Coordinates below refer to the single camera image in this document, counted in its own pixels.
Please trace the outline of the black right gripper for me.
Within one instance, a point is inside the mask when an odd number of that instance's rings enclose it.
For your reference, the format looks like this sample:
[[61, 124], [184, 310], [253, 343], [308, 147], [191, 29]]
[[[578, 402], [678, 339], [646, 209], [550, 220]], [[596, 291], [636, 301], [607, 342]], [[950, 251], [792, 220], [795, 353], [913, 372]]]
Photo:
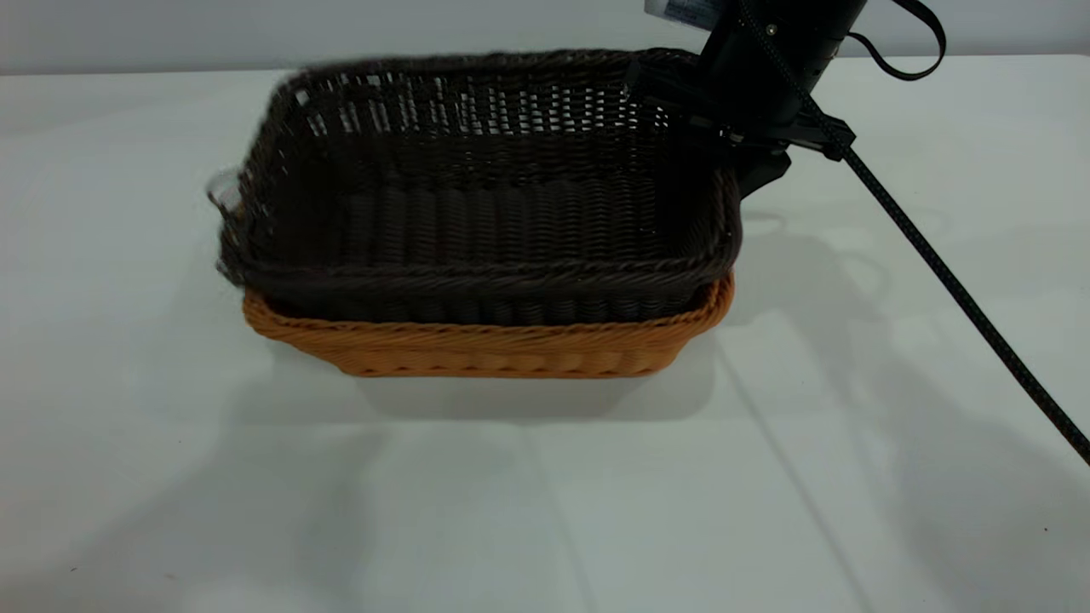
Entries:
[[791, 158], [786, 148], [797, 145], [820, 152], [825, 158], [841, 161], [835, 139], [852, 145], [856, 133], [837, 117], [818, 121], [818, 115], [806, 109], [788, 110], [787, 117], [770, 117], [743, 105], [716, 100], [692, 84], [694, 67], [666, 67], [651, 60], [632, 62], [632, 100], [658, 107], [681, 121], [682, 133], [693, 145], [728, 155], [738, 151], [738, 193], [751, 197], [763, 187], [783, 178], [790, 170]]

